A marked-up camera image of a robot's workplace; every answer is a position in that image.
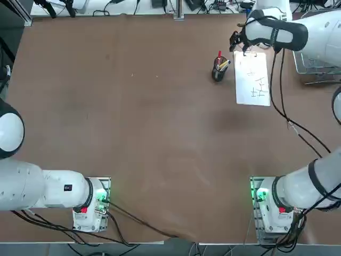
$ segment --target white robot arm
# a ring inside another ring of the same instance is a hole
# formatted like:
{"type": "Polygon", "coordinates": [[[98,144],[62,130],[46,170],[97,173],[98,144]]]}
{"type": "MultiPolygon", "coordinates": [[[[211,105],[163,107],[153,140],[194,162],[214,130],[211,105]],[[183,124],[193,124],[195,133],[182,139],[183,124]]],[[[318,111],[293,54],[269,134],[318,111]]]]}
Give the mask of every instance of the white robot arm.
{"type": "MultiPolygon", "coordinates": [[[[243,51],[259,43],[275,51],[289,49],[341,67],[341,10],[325,10],[292,21],[289,0],[258,0],[240,33],[230,38],[230,51],[243,43],[243,51]]],[[[286,233],[293,208],[309,209],[341,183],[341,148],[282,177],[267,177],[257,191],[265,231],[286,233]]],[[[341,189],[317,207],[339,204],[341,189]]]]}
{"type": "Polygon", "coordinates": [[[42,170],[10,158],[20,149],[24,137],[20,114],[0,99],[0,211],[72,208],[78,230],[105,230],[107,204],[102,199],[109,199],[108,186],[104,188],[101,180],[84,178],[78,172],[42,170]]]}
{"type": "Polygon", "coordinates": [[[251,45],[265,43],[340,67],[341,10],[325,10],[292,21],[289,0],[258,0],[241,33],[231,36],[230,51],[238,43],[244,43],[244,51],[251,45]]]}

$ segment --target metal bracket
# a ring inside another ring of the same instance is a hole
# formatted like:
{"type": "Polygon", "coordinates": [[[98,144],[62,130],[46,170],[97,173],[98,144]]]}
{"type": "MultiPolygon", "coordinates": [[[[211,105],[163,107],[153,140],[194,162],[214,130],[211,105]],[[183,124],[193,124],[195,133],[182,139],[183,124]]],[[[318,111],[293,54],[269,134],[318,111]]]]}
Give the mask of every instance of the metal bracket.
{"type": "Polygon", "coordinates": [[[182,0],[176,0],[176,11],[174,13],[174,20],[184,20],[184,14],[182,12],[182,0]]]}
{"type": "Polygon", "coordinates": [[[24,21],[25,27],[32,26],[32,17],[28,11],[23,7],[19,0],[7,0],[9,4],[16,11],[17,15],[24,21]]]}
{"type": "Polygon", "coordinates": [[[280,236],[274,233],[265,232],[264,222],[262,219],[262,214],[259,208],[259,203],[256,200],[257,190],[260,188],[265,177],[254,177],[250,178],[250,186],[251,186],[251,196],[252,196],[252,204],[254,207],[254,218],[255,218],[255,226],[256,226],[256,236],[259,244],[273,245],[276,243],[277,238],[280,236]]]}

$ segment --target black cable bundle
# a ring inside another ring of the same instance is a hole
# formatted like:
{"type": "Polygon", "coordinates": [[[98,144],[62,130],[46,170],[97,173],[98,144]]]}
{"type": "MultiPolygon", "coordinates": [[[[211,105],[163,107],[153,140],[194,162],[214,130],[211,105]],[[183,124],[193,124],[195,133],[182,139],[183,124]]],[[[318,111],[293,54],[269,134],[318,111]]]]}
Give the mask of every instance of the black cable bundle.
{"type": "MultiPolygon", "coordinates": [[[[282,62],[281,62],[281,69],[280,69],[280,94],[281,94],[281,105],[282,105],[282,111],[276,106],[275,102],[273,101],[273,95],[272,95],[272,79],[273,79],[273,71],[274,71],[274,64],[276,62],[276,56],[279,53],[279,51],[275,51],[275,55],[273,58],[273,62],[272,62],[272,68],[271,68],[271,74],[270,74],[270,98],[271,98],[271,102],[275,108],[275,110],[282,116],[284,117],[288,123],[292,123],[297,125],[298,127],[302,128],[303,130],[305,130],[306,132],[308,132],[310,135],[312,135],[313,138],[315,138],[319,143],[321,143],[323,145],[323,147],[326,149],[327,152],[330,153],[329,148],[320,140],[318,139],[313,133],[311,133],[308,129],[306,129],[305,127],[303,127],[302,125],[296,123],[295,121],[293,121],[292,119],[290,119],[285,111],[285,107],[284,107],[284,102],[283,102],[283,91],[282,91],[282,71],[283,71],[283,62],[284,62],[284,56],[285,56],[285,51],[283,50],[283,54],[282,54],[282,62]]],[[[320,153],[308,142],[306,141],[302,135],[300,135],[298,133],[299,137],[310,147],[314,150],[314,152],[321,157],[320,153]]],[[[334,192],[336,192],[339,188],[341,188],[341,183],[335,187],[331,192],[327,193],[326,195],[324,195],[320,200],[318,200],[314,205],[312,205],[309,209],[303,209],[303,211],[296,217],[294,218],[290,229],[288,230],[287,234],[279,241],[277,242],[275,245],[261,245],[261,247],[266,248],[267,250],[261,254],[261,256],[266,255],[270,250],[272,249],[278,249],[281,252],[284,253],[289,253],[291,251],[293,251],[296,247],[298,238],[300,236],[300,234],[302,233],[306,222],[307,222],[307,214],[312,211],[313,209],[315,209],[323,200],[325,200],[326,198],[328,198],[330,195],[332,195],[334,192]]],[[[336,202],[334,205],[332,205],[331,207],[327,208],[327,209],[319,209],[318,210],[333,210],[336,207],[340,206],[340,201],[336,202]]]]}

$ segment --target black cable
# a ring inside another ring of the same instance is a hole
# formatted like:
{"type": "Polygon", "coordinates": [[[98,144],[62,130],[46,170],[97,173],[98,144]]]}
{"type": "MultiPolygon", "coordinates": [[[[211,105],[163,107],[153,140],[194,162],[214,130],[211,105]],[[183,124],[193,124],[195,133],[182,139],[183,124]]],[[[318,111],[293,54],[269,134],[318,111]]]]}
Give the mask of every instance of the black cable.
{"type": "Polygon", "coordinates": [[[42,216],[40,216],[39,214],[34,213],[34,215],[35,215],[36,217],[40,218],[40,219],[43,220],[43,221],[39,221],[39,220],[37,220],[37,219],[31,217],[31,216],[28,215],[24,210],[21,211],[21,212],[26,216],[26,218],[30,219],[31,221],[35,221],[35,222],[38,222],[38,223],[41,223],[41,224],[48,224],[48,225],[50,225],[50,226],[53,226],[53,227],[55,227],[55,228],[58,228],[60,232],[63,232],[65,235],[67,235],[68,237],[70,237],[70,238],[71,238],[75,243],[77,243],[77,244],[82,244],[82,245],[87,245],[87,246],[92,246],[92,247],[99,246],[99,244],[98,244],[98,245],[93,245],[93,244],[89,244],[89,243],[85,242],[84,239],[83,239],[81,236],[79,236],[77,233],[74,233],[73,231],[71,231],[71,233],[73,233],[75,236],[77,236],[77,237],[82,241],[82,243],[79,242],[79,241],[76,240],[74,237],[72,237],[72,236],[70,236],[68,233],[66,233],[66,231],[61,231],[61,230],[60,230],[60,228],[62,228],[62,229],[67,229],[66,227],[64,227],[64,226],[62,226],[62,225],[53,224],[53,223],[49,222],[48,220],[44,219],[44,218],[43,218],[42,216]]]}
{"type": "Polygon", "coordinates": [[[243,28],[243,27],[245,27],[245,26],[247,26],[247,25],[249,25],[249,24],[251,24],[251,23],[253,23],[253,22],[260,21],[260,20],[264,20],[264,19],[278,20],[278,19],[277,19],[276,17],[274,17],[274,16],[266,15],[266,16],[262,16],[262,17],[260,17],[260,18],[254,18],[253,20],[250,20],[249,22],[247,22],[247,23],[245,23],[245,24],[240,24],[240,23],[239,23],[239,24],[237,24],[237,26],[243,28]]]}
{"type": "Polygon", "coordinates": [[[112,256],[110,253],[107,253],[107,252],[93,252],[93,253],[90,253],[88,254],[87,256],[112,256]]]}
{"type": "Polygon", "coordinates": [[[238,1],[236,0],[236,4],[237,4],[237,11],[239,11],[239,4],[238,4],[238,1]]]}
{"type": "Polygon", "coordinates": [[[68,231],[68,232],[74,232],[74,233],[81,233],[81,234],[85,234],[85,235],[89,235],[89,236],[105,239],[105,240],[108,240],[108,241],[112,241],[112,242],[115,242],[115,243],[123,244],[122,242],[120,242],[118,240],[112,239],[110,237],[100,236],[100,235],[97,235],[95,233],[89,233],[89,232],[85,232],[85,231],[81,231],[81,230],[75,230],[75,229],[69,229],[69,228],[65,228],[65,229],[64,228],[56,228],[56,227],[53,227],[53,226],[50,226],[50,225],[44,225],[44,224],[37,223],[35,221],[30,220],[30,219],[22,216],[21,214],[19,214],[16,211],[11,211],[11,212],[14,213],[20,219],[22,219],[22,220],[24,220],[24,221],[26,221],[26,222],[28,222],[30,224],[36,225],[36,226],[40,226],[40,227],[43,227],[43,228],[48,228],[48,229],[51,229],[51,230],[57,230],[57,231],[68,231]]]}
{"type": "Polygon", "coordinates": [[[139,6],[139,3],[140,3],[140,0],[136,0],[136,8],[135,8],[135,11],[134,11],[134,14],[133,14],[133,15],[135,15],[135,14],[136,14],[137,7],[139,6]]]}
{"type": "Polygon", "coordinates": [[[299,0],[298,7],[293,11],[293,13],[298,10],[298,8],[301,6],[301,4],[302,4],[302,0],[299,0]]]}
{"type": "Polygon", "coordinates": [[[175,11],[175,9],[174,9],[174,6],[173,6],[173,3],[172,3],[172,0],[169,0],[169,3],[170,3],[170,5],[171,5],[171,7],[172,7],[172,9],[173,9],[173,12],[176,12],[176,11],[175,11]]]}
{"type": "Polygon", "coordinates": [[[226,6],[226,9],[230,10],[232,13],[234,13],[234,11],[231,8],[227,7],[227,6],[226,6]]]}
{"type": "Polygon", "coordinates": [[[127,253],[131,252],[132,250],[136,249],[137,247],[139,247],[140,244],[137,244],[135,247],[129,249],[128,251],[124,252],[124,253],[121,253],[119,256],[123,256],[123,255],[126,255],[127,253]]]}
{"type": "Polygon", "coordinates": [[[118,236],[119,238],[121,239],[122,243],[125,244],[126,246],[135,246],[134,244],[130,244],[128,243],[124,238],[123,238],[123,235],[122,235],[122,232],[118,226],[118,222],[116,221],[115,217],[110,213],[110,212],[107,212],[107,215],[112,219],[112,221],[114,222],[115,224],[115,227],[117,229],[117,233],[118,233],[118,236]]]}
{"type": "MultiPolygon", "coordinates": [[[[280,89],[280,95],[281,95],[281,104],[282,104],[282,111],[283,111],[283,115],[284,118],[286,119],[287,123],[289,123],[289,118],[287,116],[286,113],[286,109],[284,107],[284,99],[283,99],[283,86],[282,86],[282,77],[283,77],[283,64],[284,64],[284,57],[285,57],[285,49],[283,49],[282,52],[282,61],[281,61],[281,68],[280,68],[280,80],[279,80],[279,89],[280,89]]],[[[273,96],[272,96],[272,82],[270,83],[270,97],[271,97],[271,101],[272,104],[274,105],[275,109],[278,109],[278,107],[275,105],[274,101],[273,101],[273,96]]],[[[297,134],[320,158],[322,158],[321,154],[301,135],[301,134],[297,134]]]]}
{"type": "Polygon", "coordinates": [[[105,5],[105,7],[104,7],[103,10],[95,10],[95,11],[92,13],[92,17],[94,17],[94,16],[95,16],[95,13],[97,13],[97,12],[102,12],[104,16],[110,16],[110,12],[108,12],[108,11],[106,10],[106,8],[108,7],[109,4],[113,4],[113,3],[114,3],[114,1],[109,1],[109,2],[105,5]]]}
{"type": "Polygon", "coordinates": [[[73,250],[77,255],[83,256],[80,252],[78,252],[76,249],[74,249],[70,244],[67,244],[68,247],[70,247],[71,250],[73,250]]]}
{"type": "Polygon", "coordinates": [[[314,148],[301,134],[298,134],[298,136],[319,156],[319,158],[322,158],[321,154],[314,148]]]}
{"type": "Polygon", "coordinates": [[[128,215],[129,217],[131,217],[131,218],[132,218],[133,220],[135,220],[136,222],[145,225],[146,227],[148,227],[148,228],[150,228],[150,229],[156,231],[157,233],[160,233],[160,234],[162,234],[162,235],[164,235],[164,236],[168,236],[168,237],[171,237],[171,238],[178,237],[178,236],[168,234],[168,233],[166,233],[166,232],[163,232],[163,231],[161,231],[161,230],[159,230],[159,229],[153,227],[152,225],[150,225],[150,224],[147,223],[146,221],[143,221],[143,220],[139,219],[138,217],[132,215],[132,214],[129,213],[128,211],[124,210],[124,209],[121,208],[120,206],[118,206],[118,205],[116,205],[116,204],[114,204],[114,203],[112,203],[112,202],[110,202],[110,201],[108,201],[108,200],[102,200],[102,202],[104,202],[104,203],[109,203],[109,204],[112,205],[113,207],[115,207],[115,208],[119,209],[120,211],[124,212],[126,215],[128,215]]]}
{"type": "MultiPolygon", "coordinates": [[[[78,252],[75,248],[73,248],[70,244],[67,244],[71,250],[73,250],[77,255],[83,256],[80,252],[78,252]]],[[[112,256],[110,253],[107,252],[93,252],[88,254],[87,256],[112,256]]]]}
{"type": "Polygon", "coordinates": [[[199,14],[200,11],[204,11],[206,13],[208,13],[207,7],[206,7],[206,3],[208,0],[206,0],[200,7],[200,9],[198,10],[197,14],[199,14]]]}
{"type": "Polygon", "coordinates": [[[272,62],[272,69],[271,69],[271,75],[270,75],[270,88],[269,88],[269,91],[270,91],[270,99],[271,99],[271,102],[275,108],[275,110],[282,116],[284,117],[286,120],[290,121],[291,123],[295,124],[296,126],[300,127],[302,130],[306,131],[307,133],[309,133],[315,140],[317,140],[325,149],[328,153],[331,153],[331,151],[329,150],[329,148],[315,135],[313,134],[311,131],[309,131],[307,128],[305,128],[304,126],[300,125],[299,123],[295,122],[294,120],[292,120],[291,118],[285,116],[279,109],[278,107],[276,106],[276,104],[274,103],[273,101],[273,95],[272,95],[272,77],[273,77],[273,70],[274,70],[274,64],[276,62],[276,56],[277,56],[277,53],[275,53],[274,55],[274,58],[273,58],[273,62],[272,62]]]}
{"type": "Polygon", "coordinates": [[[282,86],[282,74],[283,74],[283,65],[284,65],[284,55],[285,55],[285,49],[283,49],[283,53],[282,53],[282,61],[281,61],[281,68],[280,68],[280,76],[279,76],[279,89],[280,89],[280,94],[281,94],[281,103],[282,103],[282,110],[283,110],[283,114],[285,115],[285,118],[287,120],[287,122],[289,121],[287,113],[286,113],[286,109],[284,107],[284,101],[283,101],[283,86],[282,86]]]}
{"type": "Polygon", "coordinates": [[[65,8],[66,6],[64,6],[64,8],[56,15],[56,17],[59,16],[59,14],[61,14],[65,10],[65,8]]]}

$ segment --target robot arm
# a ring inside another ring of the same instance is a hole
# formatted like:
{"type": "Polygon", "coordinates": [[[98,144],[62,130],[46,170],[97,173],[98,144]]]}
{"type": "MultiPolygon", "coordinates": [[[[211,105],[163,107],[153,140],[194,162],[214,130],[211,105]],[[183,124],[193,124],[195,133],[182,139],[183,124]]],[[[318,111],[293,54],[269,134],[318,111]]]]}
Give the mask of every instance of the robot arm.
{"type": "MultiPolygon", "coordinates": [[[[258,0],[230,38],[230,51],[243,43],[243,51],[264,43],[275,51],[289,49],[309,58],[341,67],[341,10],[322,12],[292,21],[289,0],[258,0]]],[[[341,148],[322,159],[281,177],[266,177],[257,189],[265,232],[286,233],[294,207],[309,209],[341,183],[341,148]]],[[[341,189],[317,207],[328,209],[341,202],[341,189]]]]}
{"type": "Polygon", "coordinates": [[[251,45],[265,43],[275,49],[301,52],[309,58],[341,66],[341,10],[291,21],[290,9],[283,10],[289,1],[278,1],[275,7],[262,4],[266,1],[258,0],[242,31],[233,33],[230,51],[239,43],[244,43],[243,51],[251,45]]]}

